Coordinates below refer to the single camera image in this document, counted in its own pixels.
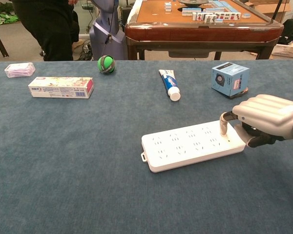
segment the person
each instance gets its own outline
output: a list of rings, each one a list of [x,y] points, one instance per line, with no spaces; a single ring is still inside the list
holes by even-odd
[[[72,44],[78,39],[79,25],[71,6],[78,0],[11,1],[23,26],[44,50],[44,61],[73,60]]]

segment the toothpaste cap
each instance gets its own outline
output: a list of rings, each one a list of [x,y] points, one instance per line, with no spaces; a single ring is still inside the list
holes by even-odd
[[[172,101],[178,101],[181,97],[180,90],[176,86],[173,86],[170,89],[168,89],[168,95],[170,97],[170,100]]]

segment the floor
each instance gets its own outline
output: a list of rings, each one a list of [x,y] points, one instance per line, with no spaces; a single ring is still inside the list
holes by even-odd
[[[4,58],[0,53],[0,61],[43,61],[39,55],[41,49],[37,41],[23,27],[20,22],[0,25],[0,38],[9,57]],[[74,59],[78,59],[81,48],[77,48]],[[196,60],[213,60],[214,53],[210,53],[208,58],[196,58]],[[255,60],[256,56],[249,52],[223,52],[221,60]],[[168,52],[146,51],[146,60],[194,60],[194,58],[170,58]],[[289,57],[273,56],[273,59],[293,59]]]

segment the electrical outlet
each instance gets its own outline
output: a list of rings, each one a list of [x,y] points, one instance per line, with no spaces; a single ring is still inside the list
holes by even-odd
[[[219,121],[213,121],[144,135],[142,147],[143,162],[156,173],[241,152],[245,143],[229,123],[221,136]]]

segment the small blue box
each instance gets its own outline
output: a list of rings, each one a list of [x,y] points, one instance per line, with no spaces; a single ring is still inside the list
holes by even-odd
[[[212,68],[211,87],[229,97],[245,90],[250,69],[231,62]]]

